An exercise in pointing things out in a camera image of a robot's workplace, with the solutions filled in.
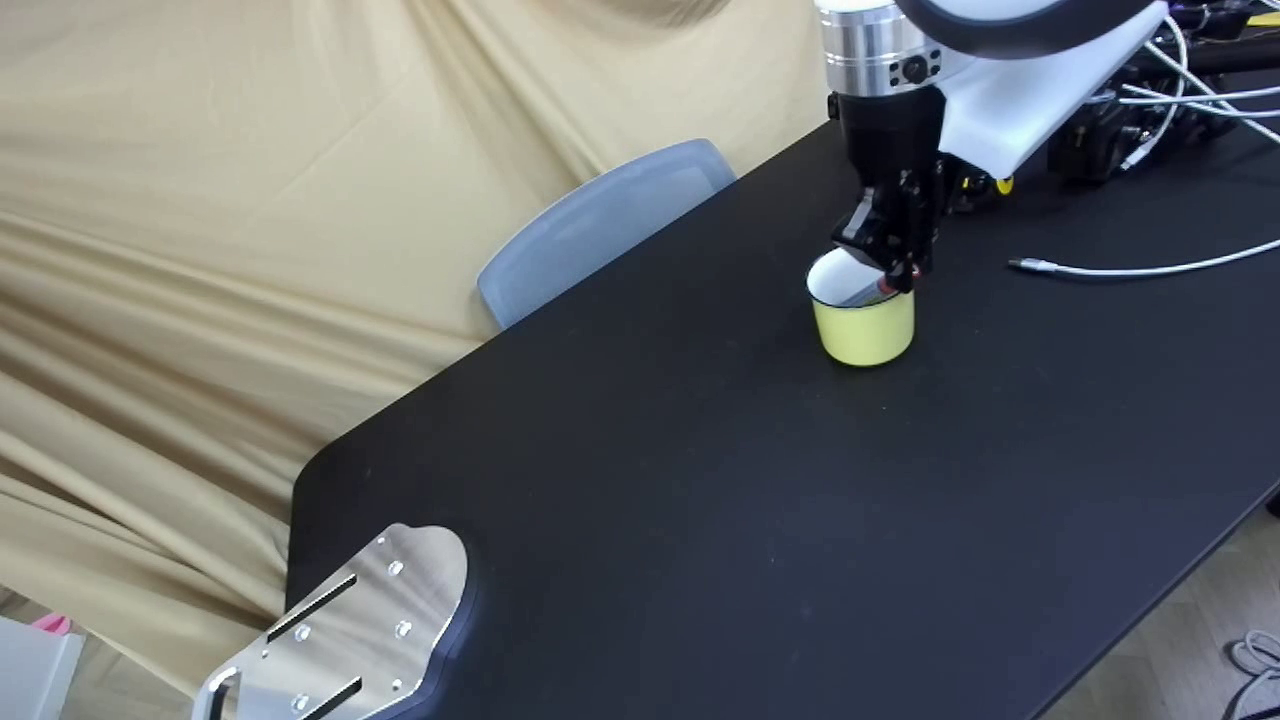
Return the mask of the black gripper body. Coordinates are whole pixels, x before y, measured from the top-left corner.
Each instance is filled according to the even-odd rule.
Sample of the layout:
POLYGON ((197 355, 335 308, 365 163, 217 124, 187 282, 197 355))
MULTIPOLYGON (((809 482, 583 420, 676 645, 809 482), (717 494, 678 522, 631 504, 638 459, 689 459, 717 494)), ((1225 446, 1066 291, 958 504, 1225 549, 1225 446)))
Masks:
POLYGON ((837 96, 831 128, 873 200, 853 230, 884 255, 901 244, 929 253, 941 222, 941 115, 943 96, 916 90, 901 96, 837 96))

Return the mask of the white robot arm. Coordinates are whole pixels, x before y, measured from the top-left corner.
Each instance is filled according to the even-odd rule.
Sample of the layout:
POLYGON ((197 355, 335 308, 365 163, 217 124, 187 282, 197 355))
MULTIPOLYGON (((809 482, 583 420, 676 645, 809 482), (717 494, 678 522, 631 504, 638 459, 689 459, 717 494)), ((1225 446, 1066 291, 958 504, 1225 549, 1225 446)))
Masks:
POLYGON ((894 291, 967 172, 1017 176, 1162 26, 1162 0, 813 0, 858 197, 838 244, 894 291))

